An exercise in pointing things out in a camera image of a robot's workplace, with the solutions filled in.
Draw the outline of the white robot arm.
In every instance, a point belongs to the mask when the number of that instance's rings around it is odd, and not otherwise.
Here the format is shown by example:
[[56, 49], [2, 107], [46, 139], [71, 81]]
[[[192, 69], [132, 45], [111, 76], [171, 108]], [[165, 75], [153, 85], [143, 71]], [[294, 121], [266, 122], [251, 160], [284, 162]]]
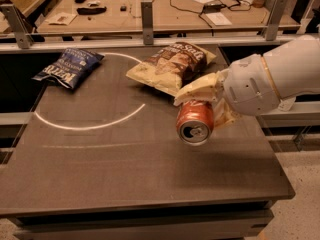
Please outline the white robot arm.
[[207, 101], [225, 104], [230, 120], [257, 116], [304, 94], [320, 93], [320, 41], [300, 36], [262, 55], [236, 60], [216, 73], [206, 74], [181, 88], [174, 104]]

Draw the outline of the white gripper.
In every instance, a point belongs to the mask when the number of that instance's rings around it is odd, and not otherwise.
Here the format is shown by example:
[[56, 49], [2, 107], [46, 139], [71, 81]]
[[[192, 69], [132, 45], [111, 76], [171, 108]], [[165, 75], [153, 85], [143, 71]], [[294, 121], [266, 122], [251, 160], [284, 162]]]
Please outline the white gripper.
[[[228, 103], [222, 98], [223, 87]], [[266, 62], [258, 54], [232, 62], [225, 80], [224, 72], [218, 71], [185, 85], [175, 95], [174, 105], [191, 100], [214, 103], [220, 100], [213, 109], [215, 128], [234, 123], [241, 118], [240, 114], [260, 115], [280, 104]]]

